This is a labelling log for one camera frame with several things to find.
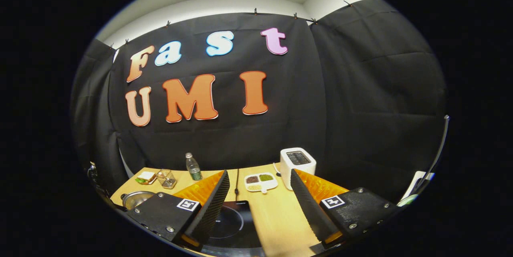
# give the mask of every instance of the blue letter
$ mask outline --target blue letter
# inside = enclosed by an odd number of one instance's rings
[[[166,43],[160,49],[159,54],[155,58],[155,65],[165,65],[166,63],[176,63],[182,55],[180,54],[180,47],[182,46],[179,41],[172,41]]]
[[[233,48],[232,32],[214,32],[207,38],[207,43],[212,47],[207,47],[207,54],[209,56],[222,56],[229,52]]]

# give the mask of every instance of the spice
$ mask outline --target spice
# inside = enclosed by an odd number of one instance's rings
[[[248,186],[248,189],[253,190],[253,191],[260,190],[260,189],[262,189],[262,186],[260,186],[260,185]]]
[[[273,179],[273,176],[271,176],[271,175],[267,175],[267,174],[260,175],[260,181],[268,181],[268,180],[272,180],[272,179]]]
[[[258,178],[256,176],[252,176],[246,179],[247,184],[256,183],[258,182]]]

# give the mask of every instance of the wooden table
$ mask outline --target wooden table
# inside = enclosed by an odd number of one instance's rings
[[[130,180],[126,181],[125,184],[111,196],[112,202],[122,206],[121,195],[134,191],[165,192],[172,195],[196,182],[192,180],[188,171],[173,170],[172,173],[177,181],[173,189],[162,188],[158,180],[153,184],[143,185],[135,181],[135,178],[143,171],[157,173],[159,169],[143,168],[130,178]],[[202,175],[203,178],[206,178],[218,172],[219,171],[202,171]],[[268,190],[266,195],[262,192],[249,192],[246,190],[244,186],[245,176],[266,172],[275,176],[278,181],[276,188]],[[236,187],[237,169],[228,170],[228,176],[230,179],[230,190],[225,201],[235,201],[236,196],[234,190]],[[310,229],[294,192],[284,186],[281,177],[276,176],[273,164],[239,169],[238,191],[237,200],[249,201],[254,225],[260,238],[262,248],[267,256],[309,257],[315,255],[309,247],[319,244],[319,240],[317,240],[313,231]]]

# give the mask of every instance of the wire basket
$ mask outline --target wire basket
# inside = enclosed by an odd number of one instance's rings
[[[157,173],[157,180],[161,184],[162,188],[173,189],[176,185],[176,179],[173,176],[171,170],[162,169]]]

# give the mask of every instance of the sandwich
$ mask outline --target sandwich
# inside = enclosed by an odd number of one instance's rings
[[[155,173],[144,171],[141,175],[135,178],[135,181],[139,184],[150,184],[156,177],[157,175]]]

